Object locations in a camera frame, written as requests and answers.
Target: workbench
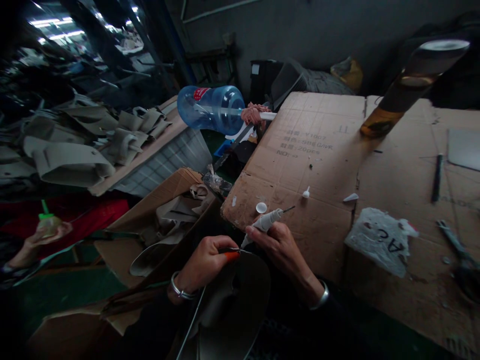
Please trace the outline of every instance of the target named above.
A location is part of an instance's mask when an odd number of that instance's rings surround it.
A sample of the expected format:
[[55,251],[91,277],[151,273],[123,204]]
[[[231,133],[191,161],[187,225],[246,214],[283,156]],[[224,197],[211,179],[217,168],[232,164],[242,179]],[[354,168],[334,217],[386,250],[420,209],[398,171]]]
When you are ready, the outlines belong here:
[[[243,230],[253,223],[260,201],[269,211],[296,205],[281,221],[315,274],[443,347],[448,339],[462,339],[478,354],[479,305],[465,300],[456,285],[452,271],[458,260],[436,220],[445,220],[480,259],[480,172],[445,161],[440,200],[431,203],[431,196],[437,155],[448,153],[448,129],[479,130],[480,113],[434,108],[420,99],[385,138],[362,137],[360,126],[379,101],[291,93],[221,214]],[[302,198],[308,186],[310,198]],[[352,193],[359,199],[343,202]],[[344,245],[365,208],[407,219],[419,231],[409,240],[404,278]]]

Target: wrist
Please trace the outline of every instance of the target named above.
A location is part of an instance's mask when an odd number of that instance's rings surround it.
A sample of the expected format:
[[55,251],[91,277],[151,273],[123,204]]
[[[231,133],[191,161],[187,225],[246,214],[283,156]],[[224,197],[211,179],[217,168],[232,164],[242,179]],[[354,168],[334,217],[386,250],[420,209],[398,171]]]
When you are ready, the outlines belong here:
[[187,276],[184,270],[178,273],[174,281],[176,288],[180,291],[184,291],[187,294],[193,294],[199,289],[192,283],[191,276]]
[[316,306],[325,292],[324,286],[310,268],[299,274],[295,288],[300,300],[309,308]]
[[170,300],[170,302],[173,304],[173,305],[181,305],[184,303],[185,299],[180,297],[174,290],[174,288],[172,287],[172,284],[169,284],[167,289],[166,289],[166,295],[168,297],[168,299]]
[[28,268],[37,259],[39,250],[40,249],[37,246],[32,246],[31,244],[24,242],[20,251],[7,263],[7,265],[15,269]]

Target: white plastic crate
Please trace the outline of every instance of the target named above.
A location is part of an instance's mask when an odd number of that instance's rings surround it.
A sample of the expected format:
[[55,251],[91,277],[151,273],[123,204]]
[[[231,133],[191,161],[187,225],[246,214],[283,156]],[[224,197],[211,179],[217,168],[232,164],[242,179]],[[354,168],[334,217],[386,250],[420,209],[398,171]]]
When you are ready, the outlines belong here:
[[200,130],[187,127],[113,189],[144,198],[178,169],[205,173],[211,163],[212,155]]

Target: scissors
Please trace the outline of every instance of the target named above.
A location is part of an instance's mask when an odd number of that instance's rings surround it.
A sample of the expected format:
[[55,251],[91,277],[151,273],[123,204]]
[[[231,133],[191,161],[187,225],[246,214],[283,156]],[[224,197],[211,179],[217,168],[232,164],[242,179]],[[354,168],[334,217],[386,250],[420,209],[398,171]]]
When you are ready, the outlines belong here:
[[465,250],[445,221],[437,220],[436,223],[453,245],[460,259],[460,265],[453,272],[456,283],[471,301],[480,304],[480,263]]

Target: red label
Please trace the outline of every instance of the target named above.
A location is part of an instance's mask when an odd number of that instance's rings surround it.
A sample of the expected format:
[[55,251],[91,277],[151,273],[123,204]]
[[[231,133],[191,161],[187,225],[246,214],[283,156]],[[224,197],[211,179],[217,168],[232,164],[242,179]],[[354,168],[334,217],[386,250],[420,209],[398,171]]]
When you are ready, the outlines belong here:
[[210,89],[211,87],[199,87],[197,90],[194,91],[193,98],[195,99],[195,101],[200,101],[202,96],[204,96],[207,90]]

